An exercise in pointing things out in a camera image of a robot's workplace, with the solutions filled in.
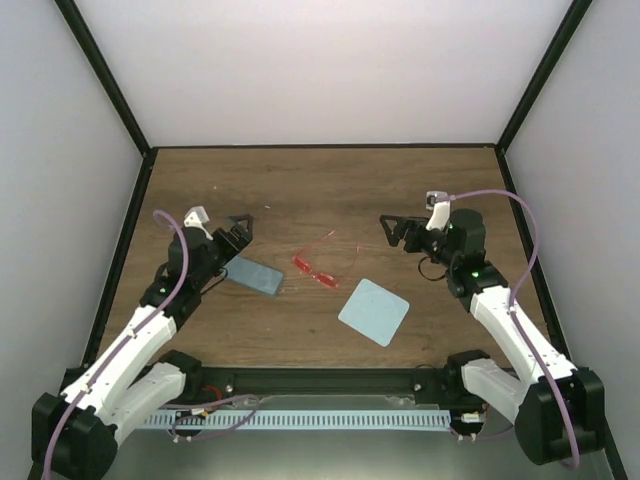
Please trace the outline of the teal glasses case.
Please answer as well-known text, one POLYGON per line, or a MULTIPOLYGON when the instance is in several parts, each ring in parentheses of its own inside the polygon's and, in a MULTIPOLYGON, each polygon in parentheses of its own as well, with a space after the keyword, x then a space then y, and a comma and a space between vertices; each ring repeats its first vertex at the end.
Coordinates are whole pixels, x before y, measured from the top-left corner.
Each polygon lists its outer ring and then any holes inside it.
POLYGON ((256 292, 275 297, 284 281, 284 274, 266 265, 235 257, 226 265, 227 279, 256 292))

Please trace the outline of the red transparent sunglasses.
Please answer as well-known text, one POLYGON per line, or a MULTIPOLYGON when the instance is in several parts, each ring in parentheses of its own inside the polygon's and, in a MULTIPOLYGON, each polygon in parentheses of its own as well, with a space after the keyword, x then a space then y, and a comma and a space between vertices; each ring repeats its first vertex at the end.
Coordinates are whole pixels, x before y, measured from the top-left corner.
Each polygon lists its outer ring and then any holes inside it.
POLYGON ((352 274, 361 250, 361 246, 357 244, 349 257, 349 262, 340 257, 341 264, 331 266, 332 256, 329 246, 335 243, 336 233, 336 230, 327 232, 320 239, 300 248, 291 257, 292 264, 301 274, 333 290, 338 289, 352 274))

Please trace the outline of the light blue cleaning cloth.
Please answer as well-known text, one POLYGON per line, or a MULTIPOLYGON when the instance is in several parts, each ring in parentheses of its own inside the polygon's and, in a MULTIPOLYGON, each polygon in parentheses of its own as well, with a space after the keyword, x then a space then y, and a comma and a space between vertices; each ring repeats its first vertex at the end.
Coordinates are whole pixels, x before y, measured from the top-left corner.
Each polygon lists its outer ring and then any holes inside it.
POLYGON ((407 300, 362 279, 338 320, 381 347, 388 347, 410 308, 407 300))

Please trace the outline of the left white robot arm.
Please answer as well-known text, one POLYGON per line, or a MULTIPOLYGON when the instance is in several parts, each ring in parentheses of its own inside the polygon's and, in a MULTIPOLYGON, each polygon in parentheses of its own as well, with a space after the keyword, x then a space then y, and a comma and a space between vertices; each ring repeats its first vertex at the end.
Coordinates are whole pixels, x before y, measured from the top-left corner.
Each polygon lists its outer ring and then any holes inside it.
POLYGON ((204 392, 200 363, 172 351, 155 361, 226 266, 253 239, 253 217, 232 216, 228 229, 208 231, 201 206, 182 222, 163 210, 156 222, 173 232, 167 260, 154 275, 130 320, 106 350, 56 395, 45 393, 34 404, 31 457, 42 469, 67 479, 101 479, 123 443, 156 410, 178 399, 196 402, 204 392))

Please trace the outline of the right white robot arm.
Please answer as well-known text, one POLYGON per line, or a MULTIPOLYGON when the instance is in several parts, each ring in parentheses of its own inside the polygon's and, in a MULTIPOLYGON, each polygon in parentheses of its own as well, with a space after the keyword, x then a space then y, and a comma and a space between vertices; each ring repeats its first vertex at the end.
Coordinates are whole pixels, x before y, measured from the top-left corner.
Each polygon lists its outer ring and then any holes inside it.
POLYGON ((430 217, 382 215, 390 246, 421 253, 444 267, 451 295, 496 341, 514 371, 479 350, 448 359, 447 396, 482 398, 514 428, 536 465, 577 460, 605 444, 605 390, 597 374, 575 366, 540 333, 486 258, 486 228, 472 209, 436 207, 430 217))

